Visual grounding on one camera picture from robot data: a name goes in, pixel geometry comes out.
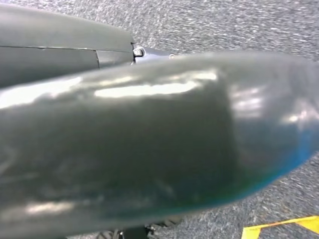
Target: yellow tape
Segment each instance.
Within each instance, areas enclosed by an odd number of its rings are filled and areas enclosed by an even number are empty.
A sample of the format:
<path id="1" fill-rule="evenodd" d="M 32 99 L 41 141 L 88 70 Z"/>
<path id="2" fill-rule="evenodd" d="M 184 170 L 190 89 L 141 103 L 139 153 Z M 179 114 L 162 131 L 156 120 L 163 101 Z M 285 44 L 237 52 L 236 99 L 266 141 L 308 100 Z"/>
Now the yellow tape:
<path id="1" fill-rule="evenodd" d="M 311 216 L 306 218 L 296 218 L 282 222 L 258 225 L 243 228 L 241 239 L 258 239 L 262 228 L 273 227 L 282 224 L 296 223 L 308 230 L 319 234 L 319 216 Z"/>

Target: yellow marking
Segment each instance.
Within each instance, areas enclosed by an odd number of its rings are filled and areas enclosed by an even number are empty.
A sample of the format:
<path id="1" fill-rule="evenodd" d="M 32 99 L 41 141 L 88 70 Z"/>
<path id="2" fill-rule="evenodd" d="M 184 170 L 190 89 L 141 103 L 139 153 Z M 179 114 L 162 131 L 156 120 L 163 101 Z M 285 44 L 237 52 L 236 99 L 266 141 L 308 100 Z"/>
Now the yellow marking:
<path id="1" fill-rule="evenodd" d="M 296 218 L 282 222 L 258 225 L 243 228 L 241 239 L 258 239 L 262 228 L 273 227 L 282 224 L 296 223 L 308 230 L 319 234 L 319 216 L 311 216 L 306 218 Z"/>
<path id="2" fill-rule="evenodd" d="M 262 228 L 249 229 L 243 228 L 241 239 L 258 239 Z"/>
<path id="3" fill-rule="evenodd" d="M 314 217 L 313 219 L 305 220 L 302 222 L 297 222 L 304 228 L 319 234 L 319 217 Z"/>

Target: gray carpet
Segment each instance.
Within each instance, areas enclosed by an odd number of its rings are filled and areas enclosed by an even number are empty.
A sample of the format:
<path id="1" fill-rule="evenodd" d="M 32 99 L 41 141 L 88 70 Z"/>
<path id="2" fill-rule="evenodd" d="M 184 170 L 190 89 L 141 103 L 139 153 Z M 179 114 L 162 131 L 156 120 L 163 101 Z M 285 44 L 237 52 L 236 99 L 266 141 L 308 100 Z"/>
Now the gray carpet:
<path id="1" fill-rule="evenodd" d="M 143 46 L 175 53 L 255 49 L 319 61 L 317 0 L 0 0 L 47 9 L 130 31 Z M 319 158 L 241 202 L 186 217 L 160 239 L 240 239 L 243 227 L 319 215 Z M 261 239 L 318 235 L 286 225 Z"/>

